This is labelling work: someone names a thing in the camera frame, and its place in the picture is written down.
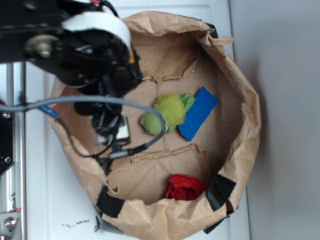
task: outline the gray wall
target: gray wall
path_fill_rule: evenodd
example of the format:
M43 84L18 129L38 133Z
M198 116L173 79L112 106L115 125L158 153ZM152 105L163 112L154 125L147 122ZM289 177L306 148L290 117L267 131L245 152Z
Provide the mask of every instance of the gray wall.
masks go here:
M230 0L235 60L260 94L252 240L320 239L320 0Z

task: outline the black duct tape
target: black duct tape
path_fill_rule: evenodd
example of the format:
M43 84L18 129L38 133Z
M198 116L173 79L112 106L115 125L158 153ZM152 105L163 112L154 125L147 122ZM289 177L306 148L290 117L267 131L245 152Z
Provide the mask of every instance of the black duct tape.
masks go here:
M211 28L211 29L214 29L214 31L212 33L210 33L210 36L213 37L214 39L218 39L219 36L218 36L218 32L217 32L217 29L215 27L215 25L213 24L210 24L210 23L207 23L206 24Z
M213 211L217 211L228 201L235 186L236 183L234 181L231 181L224 176L218 174L215 177L211 186L205 191Z
M210 225L210 226L207 226L206 229L204 229L203 231L204 231L206 234L211 233L216 227L219 226L220 223L223 222L223 220L225 220L225 218L222 219L221 221L215 223L215 224L212 224L212 225Z
M100 230L100 231L107 231L107 232L110 232L113 234L120 234L120 235L124 234L124 232L121 231L119 228L117 228L117 227L113 226L111 223L103 220L101 218L100 212L98 212L98 216L96 216L95 219L96 219L96 226L94 227L95 232L98 232Z
M110 196L108 190L107 186L102 187L96 206L109 217L117 218L125 200Z

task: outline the metal frame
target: metal frame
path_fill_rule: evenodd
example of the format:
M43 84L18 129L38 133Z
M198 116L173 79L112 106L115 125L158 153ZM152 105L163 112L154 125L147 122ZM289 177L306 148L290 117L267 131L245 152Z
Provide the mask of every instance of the metal frame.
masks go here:
M1 99L8 105L19 104L25 96L25 79L24 63L1 64ZM25 149L25 114L16 113L13 115L14 164L0 179L1 239L27 239Z

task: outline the black metal bracket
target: black metal bracket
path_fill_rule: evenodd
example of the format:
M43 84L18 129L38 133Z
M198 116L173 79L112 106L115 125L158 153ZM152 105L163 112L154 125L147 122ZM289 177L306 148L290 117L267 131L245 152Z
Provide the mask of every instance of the black metal bracket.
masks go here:
M0 177L14 164L12 113L0 111Z

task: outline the black cable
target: black cable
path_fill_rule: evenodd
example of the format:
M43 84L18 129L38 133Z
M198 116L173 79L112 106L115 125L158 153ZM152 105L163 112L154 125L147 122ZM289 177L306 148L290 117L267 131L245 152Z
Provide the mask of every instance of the black cable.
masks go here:
M96 154L91 154L91 155L84 155L82 154L75 146L75 143L71 137L71 134L70 134L70 131L68 129L68 127L66 126L66 124L64 123L64 121L62 121L62 119L59 117L59 118L56 118L56 120L60 123L60 125L63 127L63 129L65 130L66 134L67 134L67 137L71 143L71 146L73 148L73 150L75 151L76 154L78 154L80 157L83 157L83 158L94 158L94 159L98 159L98 157L102 154L104 154L106 151L108 151L108 149L110 149L110 147L112 146L112 144L114 143L115 141L115 136L113 136L113 139L111 141L111 143L109 143L109 145L103 149L102 151L96 153Z
M112 6L112 4L110 2L108 2L107 0L100 0L99 1L99 5L100 5L100 7L102 7L102 6L108 7L116 17L119 17L119 15L118 15L117 11L115 10L114 6Z

